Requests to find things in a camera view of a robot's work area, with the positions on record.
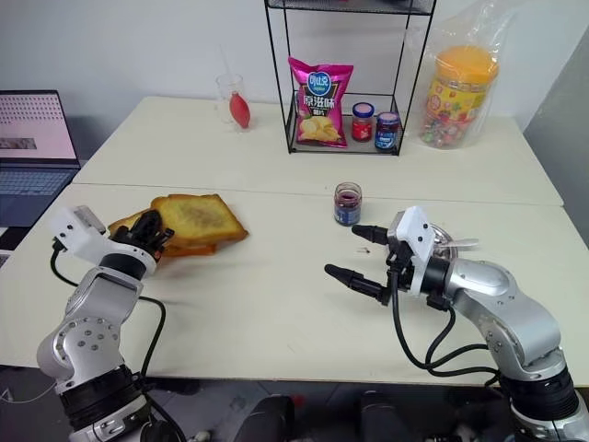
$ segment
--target potato chips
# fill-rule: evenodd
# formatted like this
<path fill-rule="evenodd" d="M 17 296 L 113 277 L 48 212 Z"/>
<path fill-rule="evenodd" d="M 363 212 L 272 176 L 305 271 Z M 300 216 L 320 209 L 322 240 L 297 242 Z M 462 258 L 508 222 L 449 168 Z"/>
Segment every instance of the potato chips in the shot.
<path fill-rule="evenodd" d="M 300 85 L 296 97 L 296 141 L 346 147 L 341 118 L 341 98 L 352 76 L 353 66 L 307 66 L 292 57 L 288 59 L 288 63 Z"/>

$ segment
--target yellow jar lid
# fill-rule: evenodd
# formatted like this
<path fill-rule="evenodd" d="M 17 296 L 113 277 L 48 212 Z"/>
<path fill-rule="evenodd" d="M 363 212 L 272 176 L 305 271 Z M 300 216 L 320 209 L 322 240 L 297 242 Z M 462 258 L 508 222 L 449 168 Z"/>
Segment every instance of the yellow jar lid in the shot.
<path fill-rule="evenodd" d="M 499 73 L 499 65 L 489 51 L 479 46 L 454 46 L 438 53 L 437 74 L 460 83 L 489 84 Z"/>

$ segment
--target laptop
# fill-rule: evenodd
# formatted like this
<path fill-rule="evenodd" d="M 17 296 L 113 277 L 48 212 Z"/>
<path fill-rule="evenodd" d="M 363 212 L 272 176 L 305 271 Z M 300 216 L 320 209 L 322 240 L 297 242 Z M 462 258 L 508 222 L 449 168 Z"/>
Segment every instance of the laptop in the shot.
<path fill-rule="evenodd" d="M 0 227 L 31 227 L 79 170 L 57 91 L 0 91 Z"/>

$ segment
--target purple jam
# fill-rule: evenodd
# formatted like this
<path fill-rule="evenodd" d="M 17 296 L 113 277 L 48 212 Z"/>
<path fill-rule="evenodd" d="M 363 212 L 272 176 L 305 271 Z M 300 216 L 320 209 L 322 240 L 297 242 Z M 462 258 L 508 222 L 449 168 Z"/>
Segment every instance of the purple jam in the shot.
<path fill-rule="evenodd" d="M 362 191 L 360 186 L 353 182 L 340 184 L 335 191 L 334 216 L 335 220 L 343 226 L 353 226 L 360 221 L 362 207 Z"/>

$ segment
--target laptop keyboard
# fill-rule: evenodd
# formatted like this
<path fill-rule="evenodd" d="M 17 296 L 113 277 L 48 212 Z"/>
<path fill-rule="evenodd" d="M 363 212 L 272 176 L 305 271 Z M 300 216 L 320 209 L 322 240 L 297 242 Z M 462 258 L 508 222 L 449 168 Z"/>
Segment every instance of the laptop keyboard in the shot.
<path fill-rule="evenodd" d="M 53 195 L 68 172 L 0 170 L 0 195 Z"/>

